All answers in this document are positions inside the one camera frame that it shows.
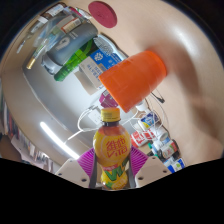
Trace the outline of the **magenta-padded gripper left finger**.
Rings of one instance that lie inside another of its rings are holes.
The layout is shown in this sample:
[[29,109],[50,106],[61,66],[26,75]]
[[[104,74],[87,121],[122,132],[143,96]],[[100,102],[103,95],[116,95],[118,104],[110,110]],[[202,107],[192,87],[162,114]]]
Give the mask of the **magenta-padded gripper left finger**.
[[94,189],[97,180],[97,161],[94,149],[89,149],[78,159],[68,159],[56,175],[81,187]]

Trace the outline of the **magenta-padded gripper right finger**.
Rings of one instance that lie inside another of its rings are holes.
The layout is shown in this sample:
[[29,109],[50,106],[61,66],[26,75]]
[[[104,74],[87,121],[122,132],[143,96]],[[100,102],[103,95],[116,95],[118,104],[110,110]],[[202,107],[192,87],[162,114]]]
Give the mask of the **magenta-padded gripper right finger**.
[[170,174],[169,169],[159,158],[147,156],[135,147],[131,148],[128,169],[131,188],[143,187]]

